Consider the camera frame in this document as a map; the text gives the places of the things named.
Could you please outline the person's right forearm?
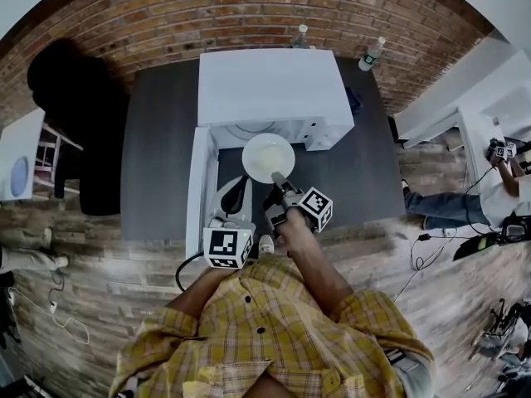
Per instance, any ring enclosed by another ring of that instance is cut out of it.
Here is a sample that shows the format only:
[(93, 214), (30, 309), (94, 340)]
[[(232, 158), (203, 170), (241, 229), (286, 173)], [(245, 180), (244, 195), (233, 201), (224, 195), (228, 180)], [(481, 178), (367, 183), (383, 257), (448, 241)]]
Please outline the person's right forearm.
[(302, 274), (306, 288), (320, 309), (329, 316), (352, 292), (345, 278), (324, 257), (314, 234), (300, 209), (291, 207), (286, 221), (276, 230), (285, 243), (289, 257)]

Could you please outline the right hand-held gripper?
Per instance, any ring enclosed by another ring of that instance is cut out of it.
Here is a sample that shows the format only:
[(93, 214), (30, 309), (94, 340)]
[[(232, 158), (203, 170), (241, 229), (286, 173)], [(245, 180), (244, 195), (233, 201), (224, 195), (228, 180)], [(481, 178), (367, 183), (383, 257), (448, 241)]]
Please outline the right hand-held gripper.
[(299, 209), (306, 218), (312, 232), (320, 233), (333, 215), (333, 201), (322, 192), (311, 187), (307, 192), (296, 189), (280, 172), (273, 172), (273, 190), (264, 201), (265, 219), (274, 233), (287, 221), (290, 208)]

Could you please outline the person's left forearm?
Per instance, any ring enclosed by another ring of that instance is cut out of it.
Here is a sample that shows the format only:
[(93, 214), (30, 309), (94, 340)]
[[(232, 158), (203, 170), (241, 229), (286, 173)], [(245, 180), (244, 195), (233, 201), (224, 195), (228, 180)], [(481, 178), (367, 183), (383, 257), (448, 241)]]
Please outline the person's left forearm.
[(207, 301), (216, 292), (220, 283), (234, 273), (236, 269), (207, 268), (166, 307), (199, 319)]

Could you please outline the dark blue cloth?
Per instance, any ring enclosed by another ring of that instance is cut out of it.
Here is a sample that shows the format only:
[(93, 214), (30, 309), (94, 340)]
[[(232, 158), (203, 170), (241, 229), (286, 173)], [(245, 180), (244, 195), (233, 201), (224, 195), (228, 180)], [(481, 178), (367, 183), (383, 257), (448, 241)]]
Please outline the dark blue cloth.
[(363, 102), (360, 100), (360, 98), (354, 94), (351, 88), (346, 87), (345, 93), (348, 98), (349, 107), (351, 109), (352, 116), (356, 118), (360, 111), (363, 109)]

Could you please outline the white side table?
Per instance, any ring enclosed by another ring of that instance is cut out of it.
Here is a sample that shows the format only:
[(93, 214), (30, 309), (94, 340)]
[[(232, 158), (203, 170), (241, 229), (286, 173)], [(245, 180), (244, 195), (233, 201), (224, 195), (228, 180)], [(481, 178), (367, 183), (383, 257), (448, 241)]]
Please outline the white side table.
[[(80, 151), (83, 149), (48, 125), (44, 118), (44, 111), (35, 109), (0, 133), (0, 202), (44, 200), (44, 196), (34, 192), (34, 186), (55, 189), (61, 147), (67, 144)], [(10, 188), (11, 170), (21, 156), (26, 156), (29, 162), (29, 178), (25, 192), (14, 197)]]

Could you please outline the yellow plaid shirt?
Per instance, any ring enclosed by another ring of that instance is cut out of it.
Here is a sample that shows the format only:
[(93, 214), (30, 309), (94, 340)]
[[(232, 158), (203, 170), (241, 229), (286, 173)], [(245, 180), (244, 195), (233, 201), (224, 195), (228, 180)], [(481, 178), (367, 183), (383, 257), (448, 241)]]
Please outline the yellow plaid shirt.
[(242, 398), (270, 376), (297, 398), (433, 398), (436, 365), (384, 293), (321, 311), (295, 264), (224, 279), (194, 318), (161, 308), (117, 357), (110, 398)]

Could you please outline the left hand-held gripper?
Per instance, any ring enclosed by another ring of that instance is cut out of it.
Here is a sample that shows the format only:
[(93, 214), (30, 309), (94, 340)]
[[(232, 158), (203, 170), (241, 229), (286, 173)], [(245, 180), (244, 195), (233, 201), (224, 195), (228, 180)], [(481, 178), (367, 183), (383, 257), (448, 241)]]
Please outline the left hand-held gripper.
[(210, 217), (203, 228), (206, 261), (213, 268), (241, 269), (254, 243), (251, 179), (243, 175), (227, 182), (215, 193), (210, 213), (217, 217)]

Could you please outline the blue round plate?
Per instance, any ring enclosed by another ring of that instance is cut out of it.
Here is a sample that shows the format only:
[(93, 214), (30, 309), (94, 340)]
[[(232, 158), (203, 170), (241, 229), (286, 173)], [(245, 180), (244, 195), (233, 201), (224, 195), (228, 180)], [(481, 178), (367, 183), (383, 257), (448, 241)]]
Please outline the blue round plate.
[(26, 189), (29, 178), (29, 162), (26, 156), (19, 157), (12, 166), (10, 177), (11, 193), (20, 197)]

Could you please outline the clear water bottle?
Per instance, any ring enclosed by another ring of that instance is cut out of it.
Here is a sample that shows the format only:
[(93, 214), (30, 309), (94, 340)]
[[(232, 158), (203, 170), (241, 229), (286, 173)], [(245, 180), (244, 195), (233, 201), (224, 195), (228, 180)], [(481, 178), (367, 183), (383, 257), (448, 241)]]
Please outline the clear water bottle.
[(306, 34), (308, 27), (305, 24), (300, 24), (298, 26), (298, 32), (291, 41), (291, 47), (294, 49), (305, 49), (307, 48), (306, 43)]

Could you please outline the white desk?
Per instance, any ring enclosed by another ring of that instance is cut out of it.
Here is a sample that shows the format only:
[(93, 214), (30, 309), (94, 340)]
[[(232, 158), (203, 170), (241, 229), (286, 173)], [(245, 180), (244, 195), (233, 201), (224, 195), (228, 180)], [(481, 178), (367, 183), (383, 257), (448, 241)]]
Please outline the white desk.
[(479, 195), (501, 182), (485, 157), (492, 138), (503, 130), (486, 114), (531, 81), (531, 51), (467, 55), (397, 116), (397, 131), (411, 147), (456, 126), (464, 141), (470, 174), (467, 192)]

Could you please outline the black and green chair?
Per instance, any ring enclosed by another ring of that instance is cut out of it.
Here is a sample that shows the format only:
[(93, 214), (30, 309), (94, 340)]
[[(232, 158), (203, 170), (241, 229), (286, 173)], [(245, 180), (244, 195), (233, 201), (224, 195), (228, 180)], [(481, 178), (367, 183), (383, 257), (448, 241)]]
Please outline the black and green chair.
[(481, 252), (498, 244), (498, 235), (489, 233), (469, 238), (463, 242), (454, 253), (453, 261), (462, 260), (468, 256)]

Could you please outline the dark table with white legs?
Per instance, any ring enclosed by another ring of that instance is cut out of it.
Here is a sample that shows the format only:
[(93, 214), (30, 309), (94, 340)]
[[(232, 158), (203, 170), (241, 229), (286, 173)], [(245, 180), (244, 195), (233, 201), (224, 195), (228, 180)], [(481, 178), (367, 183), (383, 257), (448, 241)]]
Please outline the dark table with white legs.
[[(362, 108), (354, 127), (330, 150), (295, 147), (291, 181), (316, 187), (333, 200), (334, 227), (402, 216), (397, 153), (377, 83), (354, 59), (341, 57), (337, 64)], [(195, 60), (135, 75), (121, 164), (125, 240), (183, 240), (186, 235), (198, 76)]]

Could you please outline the black metal equipment stand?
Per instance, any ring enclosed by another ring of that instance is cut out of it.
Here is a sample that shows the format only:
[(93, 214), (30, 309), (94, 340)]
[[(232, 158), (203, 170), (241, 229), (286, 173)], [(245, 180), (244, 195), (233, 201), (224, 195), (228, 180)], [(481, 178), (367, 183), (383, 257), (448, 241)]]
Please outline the black metal equipment stand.
[(474, 341), (475, 351), (491, 361), (502, 360), (519, 366), (531, 357), (531, 298), (516, 301), (506, 308), (505, 299), (499, 309), (491, 309), (494, 323), (481, 330)]

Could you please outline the white microwave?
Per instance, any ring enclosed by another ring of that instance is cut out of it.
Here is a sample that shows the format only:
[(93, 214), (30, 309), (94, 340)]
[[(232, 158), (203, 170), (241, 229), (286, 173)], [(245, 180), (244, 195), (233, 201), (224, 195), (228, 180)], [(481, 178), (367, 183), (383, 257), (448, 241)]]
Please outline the white microwave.
[(205, 53), (188, 182), (186, 255), (202, 245), (221, 150), (275, 133), (307, 151), (331, 149), (354, 126), (332, 51), (273, 48)]

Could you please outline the green label water bottle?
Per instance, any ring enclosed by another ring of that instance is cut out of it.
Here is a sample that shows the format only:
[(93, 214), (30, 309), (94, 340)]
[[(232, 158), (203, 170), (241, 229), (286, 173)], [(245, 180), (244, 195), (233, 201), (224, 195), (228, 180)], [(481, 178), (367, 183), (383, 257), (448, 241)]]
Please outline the green label water bottle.
[(386, 39), (380, 36), (368, 49), (364, 52), (363, 57), (358, 61), (358, 68), (361, 71), (369, 71), (372, 69), (374, 63), (380, 56), (382, 49), (386, 43)]

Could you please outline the white round plate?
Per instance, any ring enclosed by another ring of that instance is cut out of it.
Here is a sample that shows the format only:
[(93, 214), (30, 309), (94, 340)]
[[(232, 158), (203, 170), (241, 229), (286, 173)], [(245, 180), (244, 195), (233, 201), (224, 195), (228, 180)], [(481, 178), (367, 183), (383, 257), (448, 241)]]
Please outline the white round plate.
[(268, 145), (276, 145), (282, 151), (284, 162), (283, 168), (279, 170), (279, 172), (284, 177), (288, 177), (295, 166), (295, 152), (291, 144), (286, 139), (282, 138), (278, 134), (273, 133), (263, 133), (253, 137), (247, 142), (246, 146), (243, 148), (241, 160), (247, 175), (255, 181), (264, 184), (273, 183), (273, 180), (271, 178), (271, 174), (273, 172), (263, 172), (261, 170), (256, 169), (254, 164), (254, 157), (258, 149)]

